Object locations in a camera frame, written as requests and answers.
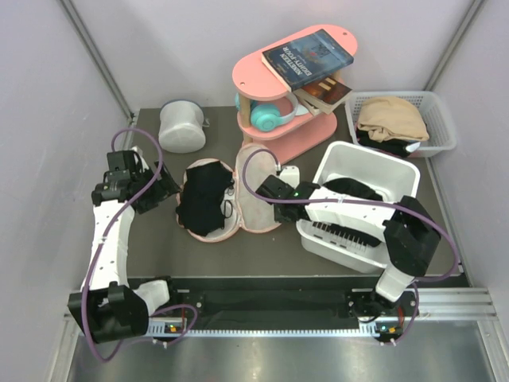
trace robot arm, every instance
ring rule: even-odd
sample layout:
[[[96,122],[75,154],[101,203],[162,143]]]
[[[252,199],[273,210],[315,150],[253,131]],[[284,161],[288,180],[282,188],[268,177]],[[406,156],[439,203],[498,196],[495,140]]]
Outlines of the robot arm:
[[[152,170],[137,148],[107,155],[109,171],[92,192],[95,232],[91,259],[103,244],[95,266],[87,300],[87,316],[96,343],[136,337],[146,332],[149,316],[170,299],[166,280],[155,280],[131,290],[127,282],[127,241],[135,213],[144,213],[180,189],[165,166],[155,181],[132,205],[128,206],[103,237],[111,218],[153,177]],[[68,308],[83,329],[81,292],[71,294]]]
[[[346,198],[362,199],[334,193],[312,182],[298,183],[298,176],[294,173],[295,169],[292,168],[284,169],[279,177],[270,175],[256,193],[280,200],[334,200],[323,203],[274,203],[274,215],[276,220],[281,222],[304,219],[339,224],[366,232],[385,243],[390,264],[387,264],[375,287],[373,299],[377,303],[393,306],[416,277],[425,275],[441,238],[428,224],[388,207],[342,203]],[[396,204],[431,219],[424,207],[413,197],[405,196]]]

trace open pink pouch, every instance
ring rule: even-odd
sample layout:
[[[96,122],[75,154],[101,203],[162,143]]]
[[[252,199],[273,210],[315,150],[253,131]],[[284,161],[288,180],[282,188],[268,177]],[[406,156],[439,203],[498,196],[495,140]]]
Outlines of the open pink pouch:
[[[235,180],[233,193],[231,190],[228,192],[228,189],[224,193],[224,200],[231,202],[231,215],[225,219],[224,228],[216,229],[206,236],[198,236],[188,230],[191,236],[205,243],[217,243],[233,236],[239,228],[252,233],[264,233],[272,231],[280,225],[274,220],[274,207],[251,195],[242,182],[242,171],[247,157],[255,150],[262,148],[265,147],[256,143],[250,143],[241,147],[235,160],[235,170],[232,170],[226,163],[221,162],[226,169],[233,173],[233,179]],[[199,159],[188,168],[191,169],[192,167],[216,161],[219,161],[219,159]],[[274,158],[270,154],[262,152],[256,154],[249,162],[247,183],[252,189],[257,189],[269,175],[275,174],[276,165]],[[184,184],[186,181],[187,177],[184,173]],[[180,194],[177,195],[177,203],[180,204]]]

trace white wall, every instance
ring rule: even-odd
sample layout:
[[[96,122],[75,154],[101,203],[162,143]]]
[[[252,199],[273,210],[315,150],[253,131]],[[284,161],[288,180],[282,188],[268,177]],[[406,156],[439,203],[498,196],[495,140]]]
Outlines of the white wall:
[[[509,337],[509,2],[490,0],[437,86],[459,142],[439,180],[476,285],[489,288]]]
[[[356,62],[343,71],[354,89],[421,89],[470,0],[74,3],[135,110],[174,98],[232,105],[240,58],[314,24],[356,35]]]
[[[0,380],[45,378],[83,279],[90,192],[126,125],[57,1],[0,12]]]

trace beige cloth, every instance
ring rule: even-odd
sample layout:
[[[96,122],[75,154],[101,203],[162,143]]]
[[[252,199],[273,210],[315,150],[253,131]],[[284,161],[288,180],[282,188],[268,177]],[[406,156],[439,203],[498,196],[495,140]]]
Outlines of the beige cloth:
[[[426,125],[419,110],[404,99],[386,96],[364,101],[357,128],[367,131],[376,142],[397,138],[408,141],[427,141]]]

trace book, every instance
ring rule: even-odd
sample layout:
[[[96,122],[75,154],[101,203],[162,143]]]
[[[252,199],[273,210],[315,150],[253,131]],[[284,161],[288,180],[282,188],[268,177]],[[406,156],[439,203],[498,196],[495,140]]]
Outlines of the book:
[[[299,103],[304,106],[312,115],[319,115],[321,113],[321,110],[318,107],[313,106],[311,103],[306,101],[305,99],[301,97],[297,97],[299,100]]]
[[[262,52],[262,62],[293,92],[350,65],[353,56],[320,29]]]
[[[331,114],[338,105],[350,96],[351,92],[352,90],[348,86],[327,76],[311,84],[304,85],[293,93],[325,114]]]

